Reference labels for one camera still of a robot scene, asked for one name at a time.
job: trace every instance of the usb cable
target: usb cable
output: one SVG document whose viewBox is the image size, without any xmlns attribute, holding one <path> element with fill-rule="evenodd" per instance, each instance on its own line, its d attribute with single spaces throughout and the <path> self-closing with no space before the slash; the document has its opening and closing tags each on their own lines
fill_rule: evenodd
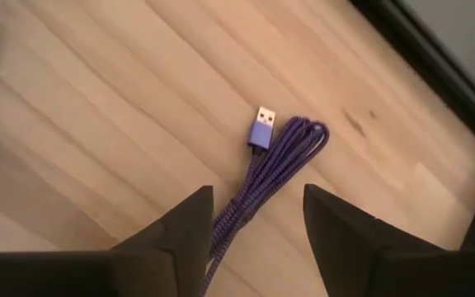
<svg viewBox="0 0 475 297">
<path fill-rule="evenodd" d="M 214 221 L 210 258 L 203 280 L 204 296 L 230 243 L 264 205 L 329 140 L 329 130 L 320 122 L 293 117 L 273 144 L 275 113 L 261 107 L 248 144 L 252 160 L 243 187 Z"/>
</svg>

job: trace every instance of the black frame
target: black frame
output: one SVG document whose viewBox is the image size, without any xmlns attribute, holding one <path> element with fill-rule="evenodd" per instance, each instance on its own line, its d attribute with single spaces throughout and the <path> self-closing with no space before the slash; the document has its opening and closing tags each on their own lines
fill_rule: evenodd
<svg viewBox="0 0 475 297">
<path fill-rule="evenodd" d="M 401 0 L 350 0 L 475 134 L 475 82 Z M 475 216 L 462 249 L 475 248 Z"/>
</svg>

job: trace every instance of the usb connector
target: usb connector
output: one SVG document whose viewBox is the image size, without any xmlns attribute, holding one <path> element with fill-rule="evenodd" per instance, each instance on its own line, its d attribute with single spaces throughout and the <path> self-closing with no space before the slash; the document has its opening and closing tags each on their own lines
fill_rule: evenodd
<svg viewBox="0 0 475 297">
<path fill-rule="evenodd" d="M 248 139 L 249 145 L 264 150 L 269 149 L 275 117 L 275 112 L 265 107 L 260 107 L 260 110 L 257 112 L 256 120 L 252 124 L 251 135 Z"/>
</svg>

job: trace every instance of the wooden floor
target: wooden floor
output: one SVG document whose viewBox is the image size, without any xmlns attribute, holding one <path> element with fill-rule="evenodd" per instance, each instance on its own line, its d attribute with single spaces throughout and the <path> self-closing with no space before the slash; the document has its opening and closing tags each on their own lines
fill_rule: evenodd
<svg viewBox="0 0 475 297">
<path fill-rule="evenodd" d="M 258 106 L 332 138 L 209 295 L 326 295 L 305 183 L 459 247 L 475 137 L 347 0 L 0 0 L 0 251 L 110 248 L 202 185 L 221 210 Z"/>
</svg>

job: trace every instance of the black object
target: black object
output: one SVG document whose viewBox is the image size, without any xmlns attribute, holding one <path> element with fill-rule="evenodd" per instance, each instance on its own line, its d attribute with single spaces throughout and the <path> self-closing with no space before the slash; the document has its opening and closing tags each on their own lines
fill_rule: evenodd
<svg viewBox="0 0 475 297">
<path fill-rule="evenodd" d="M 331 297 L 475 296 L 475 252 L 449 252 L 306 185 L 309 242 Z"/>
<path fill-rule="evenodd" d="M 2 252 L 0 296 L 197 297 L 212 211 L 212 187 L 203 186 L 110 251 Z"/>
<path fill-rule="evenodd" d="M 475 134 L 475 82 L 416 15 L 400 0 L 350 1 Z M 475 248 L 475 216 L 463 248 Z"/>
</svg>

